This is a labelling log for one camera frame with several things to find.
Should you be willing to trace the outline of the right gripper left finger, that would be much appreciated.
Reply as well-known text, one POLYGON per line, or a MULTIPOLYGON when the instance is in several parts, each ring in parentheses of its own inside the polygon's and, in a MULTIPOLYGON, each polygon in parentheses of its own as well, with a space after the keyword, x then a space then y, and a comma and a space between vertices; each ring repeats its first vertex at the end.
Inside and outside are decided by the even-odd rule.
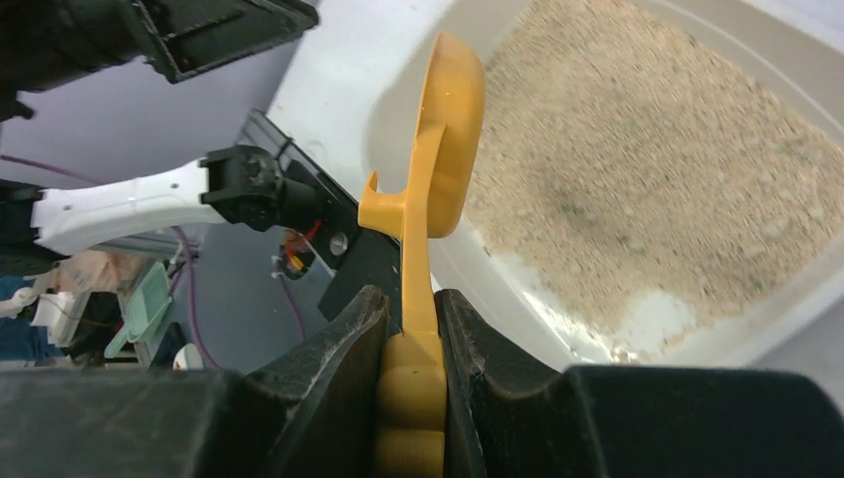
POLYGON ((250 374, 46 369, 1 375, 5 477, 369 477, 387 297, 250 374))

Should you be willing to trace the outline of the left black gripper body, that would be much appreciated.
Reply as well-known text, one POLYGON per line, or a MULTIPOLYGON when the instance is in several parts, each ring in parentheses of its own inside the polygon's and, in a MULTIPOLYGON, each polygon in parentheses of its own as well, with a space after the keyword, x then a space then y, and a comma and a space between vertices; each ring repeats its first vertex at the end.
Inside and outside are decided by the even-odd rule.
POLYGON ((35 111, 18 99, 141 54, 130 28, 131 7, 158 11, 156 1, 3 1, 1 3, 1 120, 29 120, 35 111))

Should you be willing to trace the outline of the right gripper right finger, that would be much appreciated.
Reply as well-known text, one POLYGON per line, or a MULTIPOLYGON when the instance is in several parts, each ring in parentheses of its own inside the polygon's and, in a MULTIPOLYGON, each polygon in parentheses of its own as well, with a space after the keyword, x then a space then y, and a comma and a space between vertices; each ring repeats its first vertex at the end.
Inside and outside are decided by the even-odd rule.
POLYGON ((449 477, 839 477, 843 417, 811 379, 746 368, 555 370, 436 293, 449 477))

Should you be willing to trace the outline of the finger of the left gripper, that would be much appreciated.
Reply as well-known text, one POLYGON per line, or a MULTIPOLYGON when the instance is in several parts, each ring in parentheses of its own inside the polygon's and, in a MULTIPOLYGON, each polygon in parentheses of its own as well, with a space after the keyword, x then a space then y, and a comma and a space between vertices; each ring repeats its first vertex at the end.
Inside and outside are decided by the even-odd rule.
POLYGON ((130 1, 128 27, 153 69, 175 84, 299 39, 319 23, 305 1, 130 1))

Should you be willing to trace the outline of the yellow litter scoop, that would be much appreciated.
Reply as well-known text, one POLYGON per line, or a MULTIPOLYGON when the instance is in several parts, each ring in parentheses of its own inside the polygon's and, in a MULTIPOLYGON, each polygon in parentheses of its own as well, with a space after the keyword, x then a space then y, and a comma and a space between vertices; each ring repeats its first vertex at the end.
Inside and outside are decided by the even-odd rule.
POLYGON ((406 185, 399 193, 383 193, 371 173, 359 201, 359 226, 400 245, 402 331, 381 354, 378 477, 444 472, 448 385, 429 242, 449 236, 461 220, 485 101, 485 71, 476 53, 455 36, 439 34, 426 69, 406 185))

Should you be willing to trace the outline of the white litter box tray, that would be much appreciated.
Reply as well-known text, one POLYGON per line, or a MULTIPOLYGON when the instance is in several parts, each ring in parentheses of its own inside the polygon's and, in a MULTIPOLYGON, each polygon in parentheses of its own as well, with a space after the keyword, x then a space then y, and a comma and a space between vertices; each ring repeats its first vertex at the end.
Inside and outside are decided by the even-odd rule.
MULTIPOLYGON (((839 1, 647 1, 644 8, 700 39, 758 77, 836 142, 843 139, 843 5, 839 1)), ((442 31, 490 60, 522 11, 520 1, 449 1, 398 57, 367 127, 367 159, 397 189, 429 50, 442 31)), ((488 256, 467 225, 432 246, 435 281, 462 290, 484 318, 546 364, 608 362, 623 353, 587 332, 516 260, 488 256)), ((654 294, 633 304, 625 356, 642 362, 762 365, 809 374, 843 367, 843 242, 836 239, 794 279, 736 320, 661 340, 689 326, 682 302, 654 294)))

